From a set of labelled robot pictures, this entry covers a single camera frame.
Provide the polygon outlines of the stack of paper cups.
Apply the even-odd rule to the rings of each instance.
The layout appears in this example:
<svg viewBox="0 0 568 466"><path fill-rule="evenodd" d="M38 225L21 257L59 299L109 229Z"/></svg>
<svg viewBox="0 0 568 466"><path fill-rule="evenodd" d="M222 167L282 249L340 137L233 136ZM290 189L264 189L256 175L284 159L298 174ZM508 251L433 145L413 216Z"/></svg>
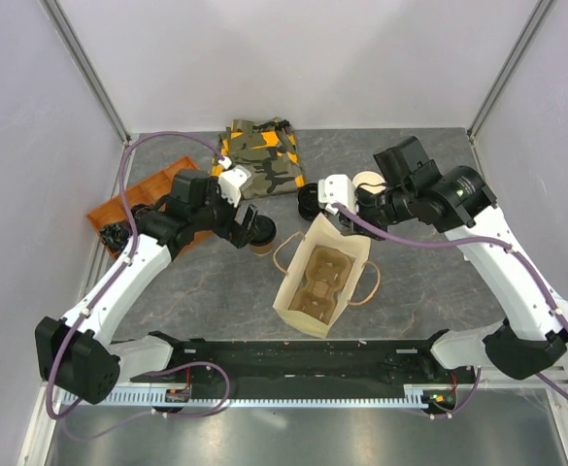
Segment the stack of paper cups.
<svg viewBox="0 0 568 466"><path fill-rule="evenodd" d="M385 180L383 176L373 171L357 173L352 179L352 184L355 188L361 188L372 194L385 191Z"/></svg>

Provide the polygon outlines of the brown paper bag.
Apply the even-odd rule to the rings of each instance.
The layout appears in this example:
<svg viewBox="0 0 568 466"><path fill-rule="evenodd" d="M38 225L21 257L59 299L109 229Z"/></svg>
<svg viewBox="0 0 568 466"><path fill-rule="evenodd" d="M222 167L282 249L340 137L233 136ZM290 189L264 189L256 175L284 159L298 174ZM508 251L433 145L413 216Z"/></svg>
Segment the brown paper bag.
<svg viewBox="0 0 568 466"><path fill-rule="evenodd" d="M369 260L371 241L345 236L323 214L305 232L297 231L273 251L273 263L284 279L273 303L279 317L297 331L325 339L350 306L362 306L377 293L382 273ZM376 272L376 283L360 301L353 299L366 267Z"/></svg>

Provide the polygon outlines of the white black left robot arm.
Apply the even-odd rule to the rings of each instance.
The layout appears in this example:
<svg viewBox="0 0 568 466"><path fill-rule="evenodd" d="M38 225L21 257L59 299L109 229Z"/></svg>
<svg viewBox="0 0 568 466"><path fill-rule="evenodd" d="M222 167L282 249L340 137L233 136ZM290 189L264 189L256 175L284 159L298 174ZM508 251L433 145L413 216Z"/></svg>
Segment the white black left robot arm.
<svg viewBox="0 0 568 466"><path fill-rule="evenodd" d="M171 190L142 215L117 261L90 292L62 318L43 318L35 329L41 377L98 404L117 383L153 373L174 382L185 371L184 356L153 336L116 344L113 336L146 287L189 246L197 233L211 231L239 249L255 234L257 209L236 215L250 172L239 165L210 176L184 169Z"/></svg>

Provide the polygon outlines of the single brown paper cup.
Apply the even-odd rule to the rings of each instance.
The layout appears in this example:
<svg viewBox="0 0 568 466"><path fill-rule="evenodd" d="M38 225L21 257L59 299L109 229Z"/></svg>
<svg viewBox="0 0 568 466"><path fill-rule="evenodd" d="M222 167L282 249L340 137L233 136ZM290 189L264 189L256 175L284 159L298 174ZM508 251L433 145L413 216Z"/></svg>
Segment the single brown paper cup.
<svg viewBox="0 0 568 466"><path fill-rule="evenodd" d="M258 256L264 256L269 254L274 247L275 242L274 241L269 241L269 242L253 242L250 243L250 247L251 247L251 251L258 255Z"/></svg>

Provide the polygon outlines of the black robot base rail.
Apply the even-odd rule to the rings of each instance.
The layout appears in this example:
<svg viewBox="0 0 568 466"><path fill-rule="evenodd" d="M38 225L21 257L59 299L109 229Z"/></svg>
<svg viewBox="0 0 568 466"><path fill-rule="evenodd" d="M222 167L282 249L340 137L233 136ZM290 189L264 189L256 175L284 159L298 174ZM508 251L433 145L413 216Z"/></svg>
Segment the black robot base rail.
<svg viewBox="0 0 568 466"><path fill-rule="evenodd" d="M178 340L161 331L153 337L173 348L171 367L210 361L228 383L202 367L172 376L189 381L198 398L230 390L233 399L309 399L396 397L407 384L472 383L467 366L443 368L432 356L430 340Z"/></svg>

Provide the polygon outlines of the cardboard cup carrier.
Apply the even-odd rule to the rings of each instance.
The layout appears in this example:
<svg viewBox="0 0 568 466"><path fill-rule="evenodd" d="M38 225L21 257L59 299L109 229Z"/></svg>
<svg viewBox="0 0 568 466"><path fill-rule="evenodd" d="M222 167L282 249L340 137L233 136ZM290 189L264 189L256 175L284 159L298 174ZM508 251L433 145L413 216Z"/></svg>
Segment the cardboard cup carrier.
<svg viewBox="0 0 568 466"><path fill-rule="evenodd" d="M289 308L329 324L351 268L352 260L340 250L325 246L314 248Z"/></svg>

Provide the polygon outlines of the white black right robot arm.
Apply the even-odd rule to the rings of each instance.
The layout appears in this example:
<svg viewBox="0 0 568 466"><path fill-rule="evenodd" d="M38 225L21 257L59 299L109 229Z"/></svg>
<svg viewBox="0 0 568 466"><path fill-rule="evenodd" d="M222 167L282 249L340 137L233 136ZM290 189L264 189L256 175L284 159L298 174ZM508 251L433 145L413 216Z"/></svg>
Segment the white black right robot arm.
<svg viewBox="0 0 568 466"><path fill-rule="evenodd" d="M445 236L435 249L458 248L497 299L503 319L449 330L418 357L419 374L439 382L452 368L490 364L524 380L554 365L568 347L568 301L552 289L512 232L497 198L474 168L443 173L420 140L408 137L375 154L377 172L349 181L341 219L375 239L418 220Z"/></svg>

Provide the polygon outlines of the black plastic cup lid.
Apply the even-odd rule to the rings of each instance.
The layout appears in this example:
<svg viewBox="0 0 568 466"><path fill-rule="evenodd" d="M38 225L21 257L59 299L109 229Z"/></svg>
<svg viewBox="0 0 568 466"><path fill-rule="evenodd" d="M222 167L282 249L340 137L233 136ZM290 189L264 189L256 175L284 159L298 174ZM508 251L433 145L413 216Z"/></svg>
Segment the black plastic cup lid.
<svg viewBox="0 0 568 466"><path fill-rule="evenodd" d="M272 243L277 235L275 222L263 215L257 215L253 226L250 245L253 247L267 246Z"/></svg>

